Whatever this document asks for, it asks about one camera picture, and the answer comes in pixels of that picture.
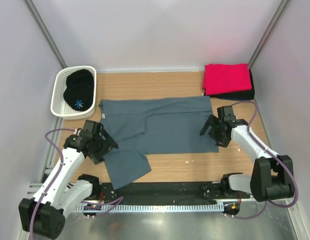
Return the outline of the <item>blue-grey t shirt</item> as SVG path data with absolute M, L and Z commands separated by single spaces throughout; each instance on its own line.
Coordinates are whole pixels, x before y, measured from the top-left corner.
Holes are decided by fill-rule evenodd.
M 118 144 L 105 155 L 113 189 L 120 189 L 151 171 L 147 155 L 217 153 L 200 131 L 213 114 L 207 96 L 99 103 L 101 123 Z

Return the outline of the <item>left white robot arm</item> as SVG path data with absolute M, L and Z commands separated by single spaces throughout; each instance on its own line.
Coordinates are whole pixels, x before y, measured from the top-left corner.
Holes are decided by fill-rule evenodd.
M 100 211 L 104 203 L 92 203 L 100 196 L 98 177 L 83 174 L 74 185 L 70 179 L 85 158 L 95 164 L 104 161 L 104 155 L 118 148 L 100 122 L 86 120 L 83 128 L 72 131 L 63 145 L 56 148 L 60 158 L 39 190 L 19 204 L 22 228 L 30 234 L 55 240 L 61 234 L 67 217 L 79 204 L 89 210 Z

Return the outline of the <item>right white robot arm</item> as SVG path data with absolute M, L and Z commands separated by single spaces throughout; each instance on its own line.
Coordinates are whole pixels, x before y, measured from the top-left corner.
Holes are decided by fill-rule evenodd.
M 293 164 L 288 155 L 270 149 L 252 130 L 250 123 L 237 119 L 230 105 L 210 115 L 200 131 L 208 134 L 216 146 L 226 148 L 230 142 L 242 147 L 253 162 L 251 175 L 228 173 L 223 175 L 220 192 L 231 198 L 238 191 L 252 195 L 258 202 L 291 198 L 295 195 Z

